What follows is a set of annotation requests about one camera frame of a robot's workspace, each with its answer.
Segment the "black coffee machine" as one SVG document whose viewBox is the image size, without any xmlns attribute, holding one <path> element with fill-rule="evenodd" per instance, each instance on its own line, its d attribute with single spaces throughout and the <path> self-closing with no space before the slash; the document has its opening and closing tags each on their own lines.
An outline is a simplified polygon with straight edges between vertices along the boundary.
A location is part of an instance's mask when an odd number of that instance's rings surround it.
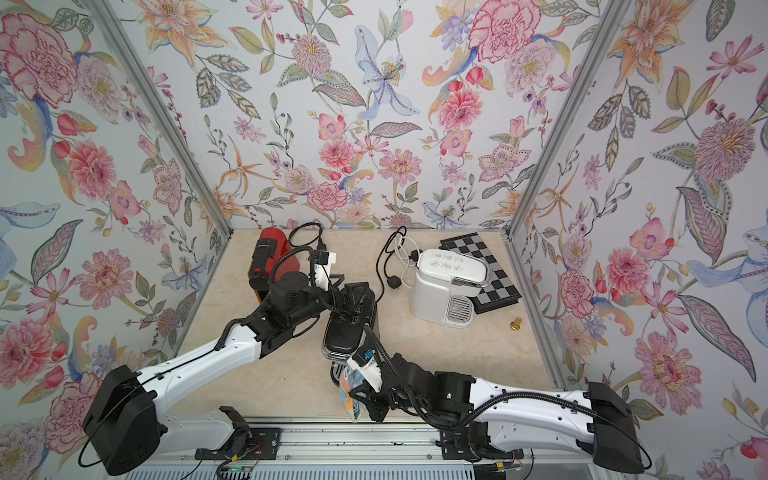
<svg viewBox="0 0 768 480">
<path fill-rule="evenodd" d="M 377 317 L 376 294 L 375 316 L 373 318 L 354 318 L 353 313 L 341 315 L 331 312 L 323 337 L 322 353 L 325 358 L 336 363 L 346 362 L 359 348 L 365 345 L 365 325 L 369 325 L 371 329 L 378 332 Z"/>
</svg>

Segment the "blue striped cloth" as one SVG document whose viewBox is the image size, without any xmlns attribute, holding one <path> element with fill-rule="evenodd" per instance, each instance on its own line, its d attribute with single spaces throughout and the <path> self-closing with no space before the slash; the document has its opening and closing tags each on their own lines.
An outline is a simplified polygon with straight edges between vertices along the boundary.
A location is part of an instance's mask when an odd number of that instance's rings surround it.
<svg viewBox="0 0 768 480">
<path fill-rule="evenodd" d="M 352 370 L 348 366 L 341 367 L 339 373 L 340 398 L 344 411 L 353 422 L 361 420 L 366 412 L 360 390 L 364 383 L 364 377 L 358 371 Z"/>
</svg>

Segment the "white coffee machine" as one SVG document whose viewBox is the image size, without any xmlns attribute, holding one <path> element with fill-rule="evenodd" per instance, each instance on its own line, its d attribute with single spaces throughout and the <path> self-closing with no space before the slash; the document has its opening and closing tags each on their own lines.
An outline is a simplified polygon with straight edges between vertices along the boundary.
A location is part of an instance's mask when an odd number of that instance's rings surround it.
<svg viewBox="0 0 768 480">
<path fill-rule="evenodd" d="M 416 264 L 410 312 L 427 322 L 465 329 L 475 315 L 471 299 L 490 284 L 490 275 L 484 260 L 447 250 L 424 250 Z"/>
</svg>

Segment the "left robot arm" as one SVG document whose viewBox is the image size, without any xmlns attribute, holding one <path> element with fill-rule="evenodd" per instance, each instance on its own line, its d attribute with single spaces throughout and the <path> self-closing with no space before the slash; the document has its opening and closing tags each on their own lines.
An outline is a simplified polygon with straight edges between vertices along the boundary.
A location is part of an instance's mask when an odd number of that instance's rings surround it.
<svg viewBox="0 0 768 480">
<path fill-rule="evenodd" d="M 121 366 L 106 375 L 82 428 L 98 465 L 126 474 L 160 453 L 207 450 L 228 461 L 254 447 L 251 427 L 231 406 L 199 417 L 173 413 L 179 401 L 228 372 L 273 353 L 300 336 L 298 326 L 327 315 L 331 321 L 373 318 L 375 295 L 366 282 L 346 283 L 314 262 L 310 271 L 269 279 L 269 290 L 244 318 L 229 321 L 220 336 L 171 360 L 137 371 Z"/>
</svg>

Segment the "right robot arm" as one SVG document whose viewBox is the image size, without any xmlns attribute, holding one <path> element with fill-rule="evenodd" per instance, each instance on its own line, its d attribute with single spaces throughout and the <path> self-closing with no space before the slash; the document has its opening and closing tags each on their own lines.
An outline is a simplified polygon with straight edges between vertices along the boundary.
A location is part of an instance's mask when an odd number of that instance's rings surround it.
<svg viewBox="0 0 768 480">
<path fill-rule="evenodd" d="M 653 465 L 638 440 L 632 407 L 603 383 L 568 392 L 525 390 L 431 373 L 401 355 L 372 351 L 353 355 L 346 365 L 362 377 L 353 397 L 373 421 L 392 410 L 412 414 L 438 431 L 447 456 L 474 462 L 560 450 L 619 473 L 641 474 Z"/>
</svg>

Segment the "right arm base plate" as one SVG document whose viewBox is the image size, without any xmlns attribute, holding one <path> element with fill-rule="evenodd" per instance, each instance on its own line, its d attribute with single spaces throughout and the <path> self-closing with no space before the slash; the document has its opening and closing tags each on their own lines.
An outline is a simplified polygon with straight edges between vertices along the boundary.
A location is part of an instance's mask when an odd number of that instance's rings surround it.
<svg viewBox="0 0 768 480">
<path fill-rule="evenodd" d="M 482 460 L 513 461 L 523 460 L 525 453 L 522 449 L 502 451 L 489 443 L 487 434 L 471 433 L 468 429 L 463 432 L 440 431 L 435 445 L 439 448 L 443 460 L 463 460 L 476 463 Z"/>
</svg>

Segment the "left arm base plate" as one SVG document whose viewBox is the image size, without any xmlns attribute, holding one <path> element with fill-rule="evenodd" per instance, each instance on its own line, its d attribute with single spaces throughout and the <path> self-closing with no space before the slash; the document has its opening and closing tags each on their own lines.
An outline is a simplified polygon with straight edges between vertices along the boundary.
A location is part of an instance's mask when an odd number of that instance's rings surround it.
<svg viewBox="0 0 768 480">
<path fill-rule="evenodd" d="M 280 428 L 252 427 L 248 434 L 235 432 L 218 450 L 197 449 L 195 460 L 275 460 L 281 443 Z"/>
</svg>

